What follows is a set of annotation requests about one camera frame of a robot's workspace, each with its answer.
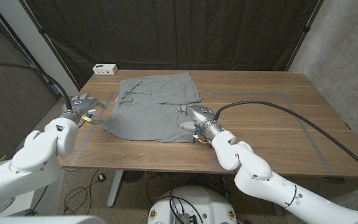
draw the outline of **wire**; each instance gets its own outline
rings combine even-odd
[[[265,218],[267,219],[267,221],[269,222],[269,224],[272,224],[272,222],[269,220],[269,218],[267,218],[266,215],[265,215]]]
[[[296,112],[294,112],[292,110],[289,110],[289,109],[286,109],[286,108],[284,108],[282,106],[275,105],[273,103],[269,103],[269,102],[266,102],[266,101],[259,101],[259,100],[247,100],[247,101],[240,101],[240,102],[236,102],[236,103],[231,103],[231,104],[223,106],[221,109],[219,109],[218,112],[216,112],[216,114],[215,114],[214,120],[217,121],[219,119],[219,115],[220,115],[222,110],[225,110],[225,109],[227,109],[229,107],[232,107],[232,106],[243,105],[243,104],[267,105],[267,106],[271,106],[271,107],[274,107],[276,109],[285,111],[285,112],[287,112],[287,113],[289,113],[289,114],[291,114],[293,116],[296,116],[297,118],[299,118],[302,121],[304,121],[306,124],[310,125],[312,128],[315,128],[315,130],[319,131],[321,134],[326,136],[329,140],[331,140],[333,143],[335,143],[337,146],[339,146],[343,151],[348,153],[354,160],[356,160],[358,162],[358,157],[352,151],[350,151],[347,147],[345,147],[343,144],[341,144],[338,140],[333,138],[327,132],[322,130],[320,127],[318,127],[317,125],[315,125],[314,123],[312,123],[308,119],[302,117],[301,115],[297,114]]]
[[[65,170],[65,171],[67,171],[67,172],[76,172],[76,171],[79,171],[80,169],[76,169],[76,170],[72,170],[72,171],[70,171],[70,170],[67,170],[67,169],[65,169],[65,168],[62,168],[63,170]]]
[[[169,176],[169,173],[166,172],[166,174],[167,174],[167,176],[168,176],[169,181],[170,181],[171,184],[172,184],[172,188],[175,188],[176,186],[175,186],[175,184],[173,184],[173,182],[172,182],[172,180],[171,180],[171,177]]]
[[[180,220],[180,218],[179,218],[179,216],[177,215],[177,213],[175,213],[175,211],[173,211],[172,204],[171,204],[172,199],[173,199],[173,198],[171,198],[171,199],[169,200],[169,207],[171,208],[172,214],[178,219],[178,221],[179,221],[181,224],[184,224],[184,223]]]
[[[150,182],[150,179],[147,181],[147,184],[146,184],[146,195],[147,195],[147,198],[148,198],[149,202],[153,205],[153,202],[152,202],[152,200],[150,199],[150,196],[149,196],[149,182]]]
[[[25,65],[17,65],[17,64],[13,64],[13,63],[0,63],[0,66],[2,66],[2,67],[12,67],[12,68],[23,68],[23,69],[27,69],[27,70],[32,70],[35,73],[43,75],[45,78],[47,78],[47,80],[51,81],[53,84],[55,84],[57,86],[57,88],[59,88],[59,90],[61,91],[61,93],[63,94],[63,96],[65,98],[66,109],[67,110],[72,110],[73,109],[71,107],[70,99],[68,98],[68,95],[67,95],[66,91],[63,89],[63,87],[54,78],[52,78],[50,75],[46,74],[45,72],[40,71],[40,70],[38,70],[36,68],[28,67],[28,66],[25,66]]]
[[[68,199],[68,201],[66,202],[66,199],[67,199],[68,195],[69,195],[71,192],[73,192],[74,190],[77,190],[77,189],[81,189],[81,190],[80,190],[79,192],[75,193],[73,196],[71,196],[71,197]],[[87,189],[87,188],[85,188],[85,187],[76,187],[76,188],[74,188],[73,190],[69,191],[69,192],[66,194],[66,197],[65,197],[65,199],[64,199],[65,209],[64,209],[63,215],[66,215],[66,211],[67,211],[67,210],[70,210],[70,211],[71,211],[70,215],[75,214],[75,212],[76,212],[78,209],[80,209],[80,208],[84,205],[84,203],[86,202],[86,199],[88,199],[88,191],[87,191],[86,189]],[[70,202],[70,200],[71,200],[72,198],[74,198],[76,195],[78,195],[78,194],[81,193],[82,191],[85,191],[85,199],[82,201],[81,205],[78,206],[76,209],[74,209],[74,210],[70,209],[69,206],[68,206],[68,203]]]
[[[40,203],[42,197],[44,196],[45,192],[47,191],[48,189],[48,186],[45,187],[44,191],[42,192],[42,195],[41,197],[38,199],[38,202],[34,205],[34,208],[32,209],[32,211],[34,212],[35,211],[35,208],[37,208],[37,205]]]
[[[80,129],[81,127],[82,127],[82,125],[84,125],[85,124],[85,120],[79,125],[79,127],[78,127],[78,129]]]
[[[187,200],[185,200],[185,199],[183,199],[183,198],[181,198],[181,197],[176,197],[176,196],[164,196],[164,197],[159,198],[158,200],[156,200],[156,201],[153,203],[153,205],[155,205],[157,202],[161,201],[161,200],[164,199],[164,198],[176,198],[176,199],[178,199],[178,200],[183,200],[184,202],[186,202],[187,204],[189,204],[189,205],[194,209],[194,211],[196,211],[198,217],[199,217],[200,220],[201,220],[201,223],[204,223],[204,222],[203,222],[203,219],[201,218],[201,215],[200,215],[200,213],[197,211],[197,209],[196,209],[190,202],[188,202]]]
[[[64,215],[66,215],[66,211],[67,211],[67,210],[70,210],[70,211],[71,211],[70,215],[72,215],[72,214],[76,215],[75,212],[76,212],[78,209],[80,209],[80,208],[84,205],[84,203],[86,202],[86,199],[88,199],[88,191],[87,191],[88,188],[89,188],[89,196],[91,197],[91,187],[92,187],[92,185],[94,185],[94,184],[96,184],[96,183],[99,182],[99,180],[97,180],[97,181],[95,181],[95,182],[92,183],[92,181],[93,181],[93,179],[94,179],[94,177],[95,177],[95,175],[96,175],[96,173],[97,173],[98,171],[99,171],[99,169],[98,169],[98,170],[94,173],[94,175],[92,176],[91,184],[90,184],[89,186],[87,186],[87,187],[76,187],[76,188],[72,189],[71,191],[69,191],[69,192],[66,194],[65,199],[63,200],[63,204],[64,204],[64,206],[65,206],[65,209],[64,209],[64,212],[63,212]],[[74,192],[75,190],[78,190],[78,189],[81,189],[81,190],[78,191],[77,193],[75,193],[74,195],[72,195],[72,196],[67,200],[67,197],[68,197],[72,192]],[[68,206],[68,204],[70,203],[70,201],[71,201],[76,195],[78,195],[79,193],[81,193],[81,192],[83,192],[83,191],[85,191],[85,193],[86,193],[86,194],[85,194],[85,199],[82,201],[82,203],[81,203],[80,206],[78,206],[76,209],[72,210],[72,209]],[[89,203],[88,213],[90,212],[91,206],[92,206],[92,197],[91,197],[91,201],[90,201],[90,203]]]
[[[94,179],[94,177],[95,177],[95,175],[96,175],[96,173],[98,171],[99,171],[99,169],[93,174],[91,182],[89,183],[89,197],[91,199],[91,203],[89,203],[89,209],[88,209],[88,212],[86,213],[86,215],[89,215],[91,207],[92,207],[92,189],[91,189],[92,188],[92,181],[93,181],[93,179]]]

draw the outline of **concrete wall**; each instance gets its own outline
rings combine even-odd
[[[290,71],[305,73],[358,135],[358,1],[324,0]]]

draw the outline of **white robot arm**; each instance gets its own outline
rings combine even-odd
[[[63,114],[46,125],[44,132],[31,132],[12,160],[0,162],[0,204],[56,181],[61,172],[57,156],[73,152],[78,123],[95,106],[105,107],[88,94],[74,97],[71,103],[73,108],[67,110],[64,106]],[[90,120],[91,124],[101,122],[96,117]]]
[[[254,154],[246,142],[234,144],[236,137],[214,121],[213,112],[204,106],[179,108],[194,122],[179,124],[189,131],[202,128],[226,170],[241,166],[234,179],[237,188],[247,195],[282,206],[307,223],[357,223],[358,211],[344,208],[290,182],[272,172],[269,164]]]

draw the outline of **table top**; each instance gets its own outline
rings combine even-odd
[[[178,70],[118,70],[93,75],[80,94],[106,104],[97,114],[106,119],[119,92],[119,82]],[[202,105],[217,111],[229,103],[263,100],[294,110],[317,124],[358,156],[358,137],[345,125],[313,84],[299,72],[190,71]],[[281,175],[358,177],[358,163],[333,142],[294,116],[265,105],[224,110],[219,122],[237,141],[250,144]],[[62,167],[112,168],[169,172],[225,173],[213,148],[196,143],[128,141],[99,126],[84,124],[75,150],[59,157]]]

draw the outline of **white box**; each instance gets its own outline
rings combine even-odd
[[[96,75],[114,75],[117,72],[117,65],[96,64],[92,69]]]

